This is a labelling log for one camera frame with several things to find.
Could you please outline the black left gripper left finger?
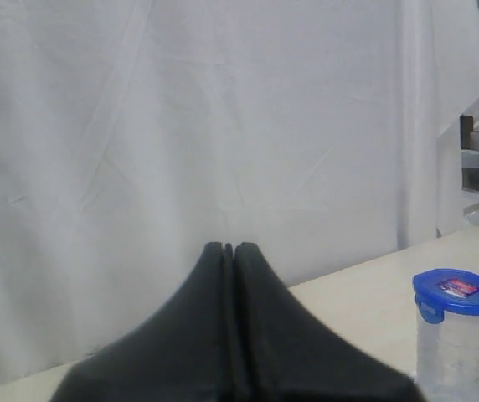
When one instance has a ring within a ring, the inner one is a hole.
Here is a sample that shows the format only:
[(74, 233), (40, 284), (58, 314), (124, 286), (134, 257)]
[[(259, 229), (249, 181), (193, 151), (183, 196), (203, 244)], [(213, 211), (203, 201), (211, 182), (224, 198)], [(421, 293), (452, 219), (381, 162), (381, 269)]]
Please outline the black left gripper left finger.
[(53, 401), (237, 401), (240, 337), (232, 247), (204, 246), (176, 293), (123, 338), (75, 364)]

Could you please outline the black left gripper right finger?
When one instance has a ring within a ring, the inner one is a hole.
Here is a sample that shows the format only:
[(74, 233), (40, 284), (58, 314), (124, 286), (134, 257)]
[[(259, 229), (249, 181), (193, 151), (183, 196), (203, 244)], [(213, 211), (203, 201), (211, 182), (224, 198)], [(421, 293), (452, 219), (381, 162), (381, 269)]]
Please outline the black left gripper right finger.
[(347, 342), (286, 288), (254, 243), (234, 253), (236, 314), (253, 401), (422, 401), (409, 375)]

